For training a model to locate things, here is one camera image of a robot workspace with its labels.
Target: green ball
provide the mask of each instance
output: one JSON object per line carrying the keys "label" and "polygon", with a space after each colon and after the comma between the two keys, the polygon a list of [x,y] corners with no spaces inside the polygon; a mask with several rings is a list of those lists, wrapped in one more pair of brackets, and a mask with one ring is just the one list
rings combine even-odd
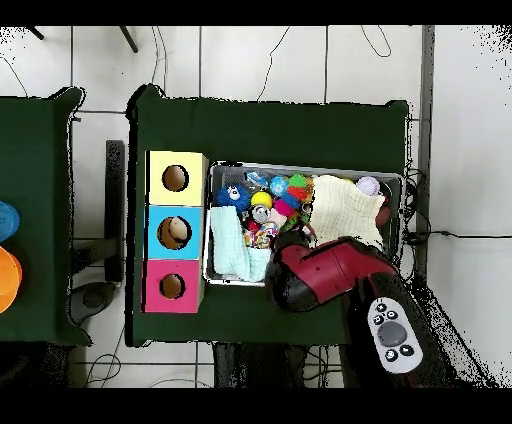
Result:
{"label": "green ball", "polygon": [[306,186],[307,186],[306,177],[301,174],[295,174],[293,177],[290,177],[290,179],[288,180],[288,186],[289,187],[306,188]]}

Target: pink box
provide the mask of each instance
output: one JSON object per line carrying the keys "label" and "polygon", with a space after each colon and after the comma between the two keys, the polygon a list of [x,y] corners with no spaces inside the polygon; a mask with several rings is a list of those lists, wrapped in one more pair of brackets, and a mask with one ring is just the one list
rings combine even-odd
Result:
{"label": "pink box", "polygon": [[[169,299],[161,292],[161,281],[169,274],[180,277],[184,286],[180,297]],[[146,305],[142,312],[197,313],[203,298],[204,282],[199,260],[149,259],[147,262]]]}

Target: blue plush ball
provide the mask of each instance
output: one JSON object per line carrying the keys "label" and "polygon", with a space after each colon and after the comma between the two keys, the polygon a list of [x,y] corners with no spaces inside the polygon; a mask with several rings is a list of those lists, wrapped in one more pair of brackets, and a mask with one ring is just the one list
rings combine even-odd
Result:
{"label": "blue plush ball", "polygon": [[282,175],[272,178],[270,181],[270,191],[274,196],[281,197],[288,188],[288,181]]}
{"label": "blue plush ball", "polygon": [[251,206],[251,196],[241,184],[223,186],[217,191],[218,206],[234,206],[236,212],[241,214]]}
{"label": "blue plush ball", "polygon": [[290,193],[284,192],[281,194],[281,200],[293,209],[299,209],[300,202],[293,197]]}

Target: yellow box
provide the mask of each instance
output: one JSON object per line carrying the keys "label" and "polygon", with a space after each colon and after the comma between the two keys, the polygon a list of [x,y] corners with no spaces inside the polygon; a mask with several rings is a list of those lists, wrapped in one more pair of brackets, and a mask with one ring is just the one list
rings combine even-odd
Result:
{"label": "yellow box", "polygon": [[150,151],[149,203],[203,206],[207,170],[208,159],[201,153]]}

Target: green tablecloth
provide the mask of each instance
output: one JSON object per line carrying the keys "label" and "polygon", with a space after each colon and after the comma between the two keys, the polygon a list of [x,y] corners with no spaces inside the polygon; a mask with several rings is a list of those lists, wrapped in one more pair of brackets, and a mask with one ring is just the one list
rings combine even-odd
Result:
{"label": "green tablecloth", "polygon": [[403,173],[405,101],[387,106],[350,103],[243,103],[165,99],[142,86],[128,105],[130,156],[127,232],[127,340],[341,344],[345,332],[338,300],[314,311],[276,309],[253,287],[210,286],[195,315],[140,312],[144,151],[202,152],[232,160]]}
{"label": "green tablecloth", "polygon": [[12,204],[20,228],[2,247],[14,254],[23,279],[0,314],[0,340],[89,344],[66,311],[70,274],[68,122],[82,91],[49,99],[0,97],[0,201]]}

